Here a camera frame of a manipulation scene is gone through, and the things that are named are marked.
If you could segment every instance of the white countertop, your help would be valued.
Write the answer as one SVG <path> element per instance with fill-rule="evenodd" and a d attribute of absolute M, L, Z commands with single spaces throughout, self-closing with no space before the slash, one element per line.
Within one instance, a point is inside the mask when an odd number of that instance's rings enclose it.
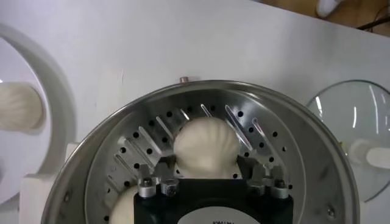
<path fill-rule="evenodd" d="M 245 0 L 0 0 L 0 36 L 40 76 L 63 149 L 184 75 L 256 83 L 301 103 L 342 80 L 390 89 L 390 38 Z M 7 206 L 0 220 L 16 223 Z"/>

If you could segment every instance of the metal bolt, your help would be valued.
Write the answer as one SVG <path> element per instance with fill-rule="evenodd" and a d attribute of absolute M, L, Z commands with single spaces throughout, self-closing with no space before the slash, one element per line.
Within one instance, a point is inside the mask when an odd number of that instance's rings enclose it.
<path fill-rule="evenodd" d="M 286 188 L 286 183 L 283 180 L 275 180 L 275 187 Z"/>
<path fill-rule="evenodd" d="M 328 213 L 328 217 L 330 219 L 335 219 L 336 218 L 336 212 L 335 212 L 335 209 L 334 209 L 334 207 L 332 205 L 328 205 L 327 213 Z"/>
<path fill-rule="evenodd" d="M 168 179 L 161 182 L 161 193 L 168 197 L 173 197 L 177 193 L 179 181 L 177 179 Z"/>
<path fill-rule="evenodd" d="M 175 196 L 176 194 L 176 187 L 173 187 L 173 186 L 170 186 L 167 190 L 166 190 L 166 195 L 168 197 L 173 197 Z"/>
<path fill-rule="evenodd" d="M 187 76 L 183 76 L 183 77 L 180 78 L 180 83 L 186 83 L 186 82 L 189 82 Z"/>
<path fill-rule="evenodd" d="M 67 192 L 65 193 L 64 198 L 63 198 L 63 202 L 67 203 L 67 202 L 70 201 L 70 199 L 71 199 L 71 193 L 70 193 L 70 191 L 67 191 Z"/>
<path fill-rule="evenodd" d="M 151 178 L 145 178 L 143 180 L 143 183 L 144 183 L 145 186 L 151 186 L 153 184 L 153 181 L 152 181 Z"/>

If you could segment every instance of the metal slot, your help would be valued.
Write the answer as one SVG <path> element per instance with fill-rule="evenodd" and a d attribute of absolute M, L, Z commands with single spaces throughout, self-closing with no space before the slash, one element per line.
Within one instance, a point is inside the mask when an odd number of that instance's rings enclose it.
<path fill-rule="evenodd" d="M 230 120 L 232 121 L 232 124 L 229 122 L 229 125 L 232 126 L 232 128 L 236 131 L 237 137 L 244 143 L 248 150 L 252 151 L 254 148 L 250 144 L 249 140 L 245 137 L 243 131 L 241 131 L 241 125 L 239 124 L 236 116 L 233 114 L 232 109 L 230 109 L 228 105 L 225 105 L 225 110 L 229 115 Z"/>
<path fill-rule="evenodd" d="M 287 180 L 287 168 L 285 164 L 283 163 L 281 157 L 279 156 L 279 153 L 276 151 L 274 145 L 270 142 L 269 138 L 264 133 L 263 129 L 258 124 L 257 118 L 252 119 L 252 124 L 255 127 L 256 131 L 263 137 L 264 142 L 268 145 L 268 148 L 270 149 L 272 155 L 276 159 L 276 162 L 279 163 L 279 165 L 282 167 L 283 173 L 284 173 L 284 179 Z"/>
<path fill-rule="evenodd" d="M 173 140 L 173 135 L 171 131 L 169 131 L 168 127 L 164 124 L 163 120 L 159 116 L 156 117 L 157 122 L 160 124 L 160 126 L 164 129 L 166 134 Z"/>
<path fill-rule="evenodd" d="M 212 117 L 213 115 L 211 115 L 210 112 L 208 112 L 206 106 L 204 104 L 201 104 L 200 107 L 202 108 L 203 112 L 206 114 L 206 116 L 208 117 Z"/>
<path fill-rule="evenodd" d="M 149 133 L 143 128 L 142 126 L 138 127 L 138 130 L 140 131 L 141 135 L 144 136 L 146 141 L 154 148 L 154 150 L 159 154 L 162 155 L 163 152 L 161 148 L 156 144 L 156 142 L 152 139 L 152 137 L 149 135 Z"/>

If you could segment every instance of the steamer basket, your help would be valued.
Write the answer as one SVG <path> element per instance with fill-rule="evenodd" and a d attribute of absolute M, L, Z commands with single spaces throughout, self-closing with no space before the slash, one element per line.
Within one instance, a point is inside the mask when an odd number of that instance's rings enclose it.
<path fill-rule="evenodd" d="M 328 129 L 292 99 L 233 81 L 169 86 L 112 114 L 67 160 L 49 195 L 43 223 L 108 223 L 118 195 L 136 185 L 138 166 L 153 170 L 161 157 L 173 155 L 180 128 L 202 116 L 223 119 L 236 130 L 243 158 L 284 168 L 294 199 L 294 223 L 359 223 L 353 175 Z"/>

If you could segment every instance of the white dough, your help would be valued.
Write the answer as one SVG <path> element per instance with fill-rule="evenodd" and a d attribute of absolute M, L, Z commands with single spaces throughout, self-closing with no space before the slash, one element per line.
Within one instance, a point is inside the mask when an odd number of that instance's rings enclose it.
<path fill-rule="evenodd" d="M 117 199 L 110 214 L 109 224 L 134 224 L 134 195 L 138 186 L 131 187 Z"/>
<path fill-rule="evenodd" d="M 40 96 L 27 83 L 0 83 L 0 129 L 24 131 L 42 117 Z"/>
<path fill-rule="evenodd" d="M 239 147 L 235 131 L 225 121 L 197 118 L 175 139 L 176 165 L 185 178 L 232 178 L 234 173 L 240 177 Z"/>

